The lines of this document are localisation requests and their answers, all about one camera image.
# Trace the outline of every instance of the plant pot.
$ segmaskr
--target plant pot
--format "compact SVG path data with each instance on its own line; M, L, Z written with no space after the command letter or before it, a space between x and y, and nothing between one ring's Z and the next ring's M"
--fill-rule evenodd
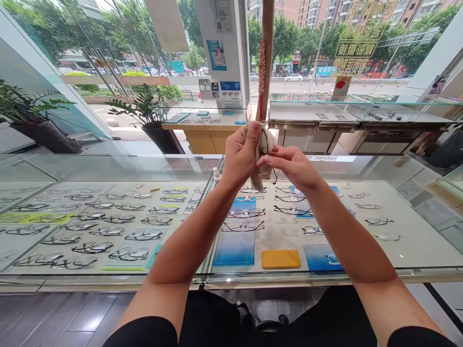
M458 165L463 161L461 148L463 148L463 132L458 129L425 160L440 168Z
M181 154L177 144L168 130L163 128L145 129L141 130L156 144L163 154Z
M53 153L79 154L82 152L82 147L77 143L77 141L64 135L62 131L59 130L50 120L31 125L10 124L10 127L31 138L39 145L48 148Z

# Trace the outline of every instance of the beige cloth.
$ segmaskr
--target beige cloth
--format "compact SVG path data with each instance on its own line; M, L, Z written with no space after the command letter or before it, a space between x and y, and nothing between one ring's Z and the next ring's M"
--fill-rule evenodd
M249 123L243 127L243 135L246 138L248 132ZM277 144L277 139L264 127L263 123L260 123L260 138L259 143L256 146L256 162L259 158L266 154L271 154L273 147ZM272 173L272 167L269 164L264 164L259 168L255 168L251 175L251 186L253 189L259 192L264 192L264 186L262 180L270 179Z

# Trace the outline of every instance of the tile floor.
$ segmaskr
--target tile floor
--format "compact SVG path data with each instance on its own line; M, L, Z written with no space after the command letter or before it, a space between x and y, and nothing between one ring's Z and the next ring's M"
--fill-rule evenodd
M421 284L408 285L444 333L463 346L463 336ZM215 291L232 303L245 302L260 320L290 321L314 306L323 288ZM101 347L133 293L0 295L2 347Z

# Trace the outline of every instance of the hand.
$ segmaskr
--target hand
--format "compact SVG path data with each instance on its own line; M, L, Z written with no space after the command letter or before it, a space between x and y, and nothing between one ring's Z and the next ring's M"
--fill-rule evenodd
M243 128L238 129L227 138L225 146L225 168L222 181L233 187L241 188L246 180L251 177L256 168L256 146L260 138L260 124L252 121L249 125L246 139L243 136Z
M271 155L260 157L257 166L264 163L280 169L301 192L313 189L323 178L297 147L275 146Z

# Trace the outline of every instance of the glass wall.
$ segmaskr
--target glass wall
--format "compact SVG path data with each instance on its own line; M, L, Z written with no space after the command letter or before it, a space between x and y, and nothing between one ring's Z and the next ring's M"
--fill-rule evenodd
M249 11L251 73L257 72L259 58L255 38L261 35L259 3L251 1ZM275 1L279 15L274 24L273 90L329 92L329 79L352 76L353 92L397 94L462 6L460 0L292 3Z
M22 29L87 101L137 95L139 85L163 88L167 98L197 95L208 75L193 0L178 2L189 52L165 52L143 0L0 0Z

